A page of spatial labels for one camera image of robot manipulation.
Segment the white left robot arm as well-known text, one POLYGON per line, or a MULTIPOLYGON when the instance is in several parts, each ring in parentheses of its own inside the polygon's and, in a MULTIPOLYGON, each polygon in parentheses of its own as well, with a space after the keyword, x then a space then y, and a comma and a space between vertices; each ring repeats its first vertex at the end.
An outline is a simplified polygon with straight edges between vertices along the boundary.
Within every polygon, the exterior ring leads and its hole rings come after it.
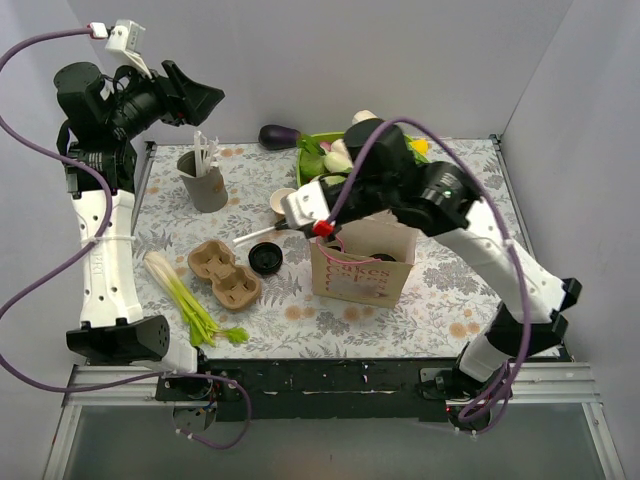
POLYGON ((69 161, 67 188, 88 250, 82 259, 79 326, 67 332, 66 344, 95 364, 181 372, 180 390, 200 400, 211 392, 213 377, 197 365, 196 348, 173 336, 164 316, 144 315, 137 297, 132 256, 137 154, 131 141, 157 121, 198 126, 225 94, 190 79, 173 61, 162 67, 162 74, 143 74, 121 66, 109 77, 90 62, 76 62, 54 76, 66 115, 57 148, 69 161))

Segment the pink paper cake bag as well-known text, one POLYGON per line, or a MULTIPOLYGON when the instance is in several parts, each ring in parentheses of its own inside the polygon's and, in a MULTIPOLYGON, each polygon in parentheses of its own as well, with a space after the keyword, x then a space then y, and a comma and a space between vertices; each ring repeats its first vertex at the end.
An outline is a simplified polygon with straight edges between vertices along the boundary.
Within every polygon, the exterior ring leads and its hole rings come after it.
POLYGON ((312 240, 312 290, 318 296, 392 308, 415 261, 419 231, 388 212, 342 227, 333 242, 312 240), (396 262, 370 258, 384 253, 396 262))

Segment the single white straw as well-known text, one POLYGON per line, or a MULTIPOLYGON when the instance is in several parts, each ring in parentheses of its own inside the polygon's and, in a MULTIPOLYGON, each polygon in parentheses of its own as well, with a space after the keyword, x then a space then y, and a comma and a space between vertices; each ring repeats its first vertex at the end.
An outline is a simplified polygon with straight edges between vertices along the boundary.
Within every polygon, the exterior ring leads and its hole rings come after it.
POLYGON ((273 226, 237 237, 235 239, 232 240, 232 243, 234 246, 246 243, 248 241, 254 240, 256 238, 259 238, 263 235, 266 235, 268 233, 272 233, 272 232, 276 232, 276 231, 281 231, 281 230, 287 230, 288 229, 288 225, 287 223, 281 223, 278 222, 277 224, 274 224, 273 226))

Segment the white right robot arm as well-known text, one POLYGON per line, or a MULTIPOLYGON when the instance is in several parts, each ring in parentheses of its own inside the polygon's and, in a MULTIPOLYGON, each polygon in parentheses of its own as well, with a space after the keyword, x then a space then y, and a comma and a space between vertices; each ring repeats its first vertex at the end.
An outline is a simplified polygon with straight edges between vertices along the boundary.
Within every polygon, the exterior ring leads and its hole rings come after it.
POLYGON ((562 343, 568 328, 563 313, 577 303, 580 282, 550 274, 518 242, 504 239, 503 224, 469 173, 448 162, 417 162, 396 125, 376 139, 356 173, 324 187, 330 216, 314 232, 331 236, 344 224, 388 210, 454 252, 500 298, 492 322, 431 388, 475 397, 507 360, 562 343))

